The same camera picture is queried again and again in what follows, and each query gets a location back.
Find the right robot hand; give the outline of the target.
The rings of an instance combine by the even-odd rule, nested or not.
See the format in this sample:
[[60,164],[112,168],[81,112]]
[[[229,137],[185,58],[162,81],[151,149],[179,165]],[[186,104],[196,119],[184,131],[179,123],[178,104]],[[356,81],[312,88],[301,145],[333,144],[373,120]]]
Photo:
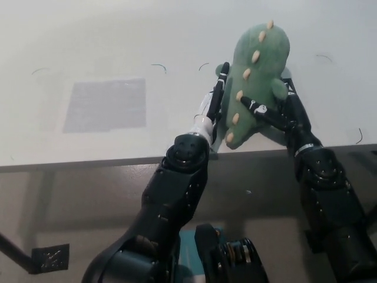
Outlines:
[[256,120],[284,132],[286,147],[290,154],[297,156],[311,148],[323,147],[320,140],[312,133],[310,120],[292,79],[281,78],[279,82],[285,85],[287,97],[282,99],[274,95],[276,110],[245,96],[239,98],[239,101]]

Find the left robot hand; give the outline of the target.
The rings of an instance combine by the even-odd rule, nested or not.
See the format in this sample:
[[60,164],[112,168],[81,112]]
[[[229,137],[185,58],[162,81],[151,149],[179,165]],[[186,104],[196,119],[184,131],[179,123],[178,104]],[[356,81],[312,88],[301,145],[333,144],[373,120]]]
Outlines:
[[230,64],[224,62],[217,76],[213,89],[207,93],[200,104],[199,112],[194,116],[194,126],[190,134],[204,137],[209,146],[216,140],[217,125],[221,119],[221,102],[230,70]]

